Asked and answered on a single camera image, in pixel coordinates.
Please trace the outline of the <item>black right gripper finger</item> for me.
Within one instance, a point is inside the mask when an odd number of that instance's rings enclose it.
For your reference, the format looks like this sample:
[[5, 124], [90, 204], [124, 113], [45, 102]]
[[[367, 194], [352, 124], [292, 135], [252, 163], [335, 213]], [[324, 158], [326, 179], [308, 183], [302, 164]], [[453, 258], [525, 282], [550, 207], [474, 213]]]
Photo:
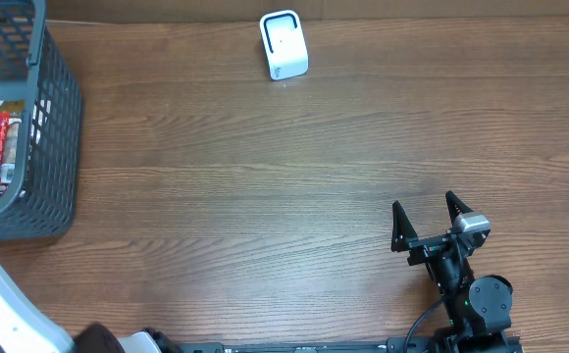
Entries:
[[450, 217], [450, 221], [454, 224], [455, 220], [462, 215], [471, 214], [473, 210], [468, 207], [453, 191], [449, 190], [445, 193], [445, 201]]
[[408, 251], [410, 243], [417, 241], [419, 237], [398, 201], [392, 203], [392, 225], [391, 251]]

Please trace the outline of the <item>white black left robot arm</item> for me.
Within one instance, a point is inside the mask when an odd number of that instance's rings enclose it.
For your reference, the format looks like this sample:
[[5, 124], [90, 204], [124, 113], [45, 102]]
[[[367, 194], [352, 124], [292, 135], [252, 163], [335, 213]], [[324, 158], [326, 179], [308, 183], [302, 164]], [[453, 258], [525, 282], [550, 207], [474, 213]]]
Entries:
[[[20, 155], [16, 146], [22, 104], [6, 106], [0, 101], [0, 192], [14, 179], [15, 159]], [[162, 332], [142, 329], [117, 338], [100, 324], [92, 324], [76, 337], [43, 315], [24, 296], [0, 266], [0, 352], [50, 353], [162, 353], [180, 349]]]

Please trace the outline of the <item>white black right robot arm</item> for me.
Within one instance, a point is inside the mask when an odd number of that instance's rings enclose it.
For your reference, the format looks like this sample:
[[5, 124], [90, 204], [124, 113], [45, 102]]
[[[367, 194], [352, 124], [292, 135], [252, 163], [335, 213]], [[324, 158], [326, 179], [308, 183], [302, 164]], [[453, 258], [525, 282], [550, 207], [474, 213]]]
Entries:
[[[512, 284], [498, 275], [474, 277], [468, 261], [488, 239], [490, 220], [451, 191], [445, 201], [450, 227], [427, 238], [419, 237], [402, 205], [392, 203], [391, 250], [406, 252], [410, 266], [425, 265], [440, 294], [395, 346], [403, 352], [521, 352], [520, 339], [505, 334], [512, 326]], [[418, 343], [416, 330], [440, 306], [449, 325]]]

